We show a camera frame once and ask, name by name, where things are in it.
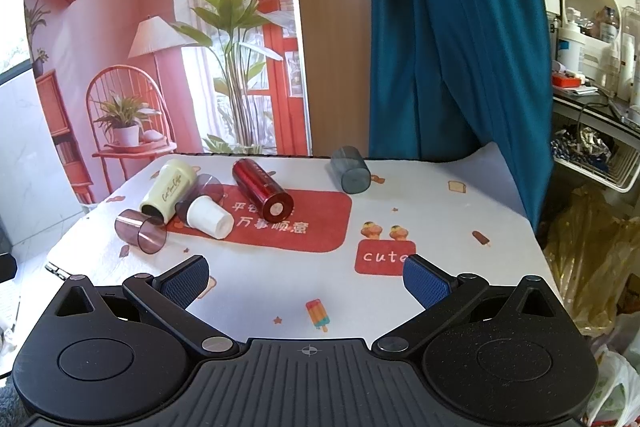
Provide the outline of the cream yellow tumbler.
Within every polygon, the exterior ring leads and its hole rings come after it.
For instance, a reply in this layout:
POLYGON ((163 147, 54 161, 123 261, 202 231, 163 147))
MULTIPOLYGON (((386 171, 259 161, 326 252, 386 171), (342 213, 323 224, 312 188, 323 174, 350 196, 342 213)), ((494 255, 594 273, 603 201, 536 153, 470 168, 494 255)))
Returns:
POLYGON ((175 205, 191 191, 195 181, 196 172, 191 165, 180 159, 168 160, 142 198, 139 210, 167 225, 175 216, 175 205))

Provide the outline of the teal blue curtain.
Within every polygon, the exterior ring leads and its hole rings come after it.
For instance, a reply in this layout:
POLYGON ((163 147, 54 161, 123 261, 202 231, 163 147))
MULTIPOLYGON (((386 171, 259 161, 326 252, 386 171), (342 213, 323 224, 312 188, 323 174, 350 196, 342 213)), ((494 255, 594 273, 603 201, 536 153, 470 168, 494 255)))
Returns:
POLYGON ((496 144, 537 223, 551 119, 544 0, 371 0, 371 157, 446 162, 496 144))

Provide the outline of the yellow plastic bag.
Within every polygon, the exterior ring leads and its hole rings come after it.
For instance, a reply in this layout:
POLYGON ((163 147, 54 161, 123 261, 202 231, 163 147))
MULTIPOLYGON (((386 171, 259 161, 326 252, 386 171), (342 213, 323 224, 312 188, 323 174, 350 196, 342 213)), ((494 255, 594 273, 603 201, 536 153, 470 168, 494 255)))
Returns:
POLYGON ((600 188, 578 187, 570 205, 550 225, 544 257, 579 332, 588 337, 607 334, 639 259, 639 219, 620 217, 600 188))

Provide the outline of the white cosmetics bottle blue label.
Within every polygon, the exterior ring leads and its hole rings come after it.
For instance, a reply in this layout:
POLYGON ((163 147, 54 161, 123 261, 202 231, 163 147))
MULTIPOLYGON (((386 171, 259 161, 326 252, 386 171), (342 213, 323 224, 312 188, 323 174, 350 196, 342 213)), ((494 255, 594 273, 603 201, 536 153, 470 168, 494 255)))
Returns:
POLYGON ((586 36, 580 31, 578 23, 567 22, 559 29, 556 59, 570 72, 582 72, 586 36))

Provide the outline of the shiny red metal tumbler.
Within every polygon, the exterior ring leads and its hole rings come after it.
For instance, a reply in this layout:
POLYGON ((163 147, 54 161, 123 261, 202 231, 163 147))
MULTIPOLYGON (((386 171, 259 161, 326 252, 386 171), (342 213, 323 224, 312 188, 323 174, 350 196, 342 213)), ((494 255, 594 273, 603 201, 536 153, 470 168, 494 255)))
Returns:
POLYGON ((288 220, 294 199, 254 159, 241 158, 232 167, 240 192, 256 207, 258 215, 270 223, 288 220))

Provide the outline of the translucent purple plastic cup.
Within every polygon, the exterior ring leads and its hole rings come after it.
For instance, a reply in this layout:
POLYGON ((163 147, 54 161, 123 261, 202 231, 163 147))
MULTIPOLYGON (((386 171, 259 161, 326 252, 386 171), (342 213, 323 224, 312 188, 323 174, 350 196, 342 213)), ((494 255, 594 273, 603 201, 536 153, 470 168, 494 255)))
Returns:
POLYGON ((220 204, 224 198, 224 186, 216 178, 208 173, 200 173, 190 188, 179 200, 176 202, 175 210, 177 216, 183 223, 188 223, 189 207, 195 202, 195 199, 207 196, 215 204, 220 204))

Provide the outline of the translucent grey-blue plastic cup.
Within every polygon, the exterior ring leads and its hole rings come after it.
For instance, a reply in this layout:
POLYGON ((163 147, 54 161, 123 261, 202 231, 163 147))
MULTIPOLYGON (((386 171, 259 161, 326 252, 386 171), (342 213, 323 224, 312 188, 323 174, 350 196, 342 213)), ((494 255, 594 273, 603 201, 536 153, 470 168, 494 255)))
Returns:
POLYGON ((371 173, 357 147, 345 145, 330 158, 336 185, 346 194, 360 194, 370 187, 371 173))

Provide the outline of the white plastic bag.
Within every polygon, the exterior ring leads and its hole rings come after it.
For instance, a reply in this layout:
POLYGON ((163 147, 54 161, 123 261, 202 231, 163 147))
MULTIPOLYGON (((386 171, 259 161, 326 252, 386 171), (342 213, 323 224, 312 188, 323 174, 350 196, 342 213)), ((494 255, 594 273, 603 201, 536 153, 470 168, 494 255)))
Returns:
POLYGON ((639 425, 639 313, 620 314, 593 340, 598 380, 582 420, 587 426, 639 425))

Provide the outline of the pink room scene backdrop poster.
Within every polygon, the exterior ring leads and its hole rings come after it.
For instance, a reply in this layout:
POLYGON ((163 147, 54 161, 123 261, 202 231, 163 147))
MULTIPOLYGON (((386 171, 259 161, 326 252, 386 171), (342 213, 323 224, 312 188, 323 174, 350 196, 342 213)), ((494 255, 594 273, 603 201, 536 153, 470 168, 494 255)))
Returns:
POLYGON ((25 0, 25 18, 81 204, 167 154, 309 150, 297 0, 25 0))

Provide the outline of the translucent maroon plastic cup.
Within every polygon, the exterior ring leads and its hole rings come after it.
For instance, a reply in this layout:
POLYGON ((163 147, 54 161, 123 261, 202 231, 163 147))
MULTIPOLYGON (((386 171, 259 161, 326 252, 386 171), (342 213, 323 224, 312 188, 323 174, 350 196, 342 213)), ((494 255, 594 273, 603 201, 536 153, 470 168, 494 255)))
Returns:
POLYGON ((122 210, 115 220, 114 229, 122 241, 147 255, 157 254, 166 244, 165 223, 137 210, 122 210))

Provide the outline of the white printed tablecloth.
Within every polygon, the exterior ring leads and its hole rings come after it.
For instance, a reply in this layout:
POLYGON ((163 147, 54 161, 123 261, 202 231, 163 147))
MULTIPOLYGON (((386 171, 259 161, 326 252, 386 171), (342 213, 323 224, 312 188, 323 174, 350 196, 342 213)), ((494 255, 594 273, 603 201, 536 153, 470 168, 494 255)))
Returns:
POLYGON ((234 219, 226 239, 174 221, 163 248, 148 255, 117 236, 119 213, 138 208, 157 180, 156 160, 73 225, 50 250, 51 265, 117 285, 203 256, 209 281, 190 310, 240 341, 375 340, 421 310, 401 280, 414 254, 494 285, 550 273, 495 145, 451 164, 372 160, 372 184, 357 195, 336 186, 325 159, 264 157, 262 168, 295 202, 292 216, 277 225, 239 193, 231 157, 193 156, 190 164, 224 187, 224 208, 234 219))

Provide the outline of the wooden panel board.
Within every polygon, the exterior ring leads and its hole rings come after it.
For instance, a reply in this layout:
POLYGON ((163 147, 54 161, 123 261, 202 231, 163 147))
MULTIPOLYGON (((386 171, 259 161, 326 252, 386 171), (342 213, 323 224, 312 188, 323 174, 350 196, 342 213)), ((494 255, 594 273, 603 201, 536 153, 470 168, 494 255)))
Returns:
POLYGON ((299 0, 311 150, 369 141, 371 0, 299 0))

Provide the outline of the orange small box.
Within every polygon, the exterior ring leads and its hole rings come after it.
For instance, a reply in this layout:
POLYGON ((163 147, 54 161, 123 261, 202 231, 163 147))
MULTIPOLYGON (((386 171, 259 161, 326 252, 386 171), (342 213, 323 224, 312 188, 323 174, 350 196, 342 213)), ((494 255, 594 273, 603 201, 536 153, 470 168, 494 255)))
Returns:
POLYGON ((567 76, 560 72, 554 72, 551 76, 552 86, 558 89, 578 89, 582 87, 582 80, 579 77, 567 76))

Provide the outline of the white paper cup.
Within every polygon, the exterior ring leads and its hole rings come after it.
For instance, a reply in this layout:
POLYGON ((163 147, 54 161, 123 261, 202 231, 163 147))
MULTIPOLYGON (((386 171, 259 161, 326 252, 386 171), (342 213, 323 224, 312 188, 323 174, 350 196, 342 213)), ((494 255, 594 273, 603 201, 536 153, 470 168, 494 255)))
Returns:
POLYGON ((225 239, 234 228, 232 214, 207 195, 192 200, 186 210, 186 223, 213 239, 225 239))

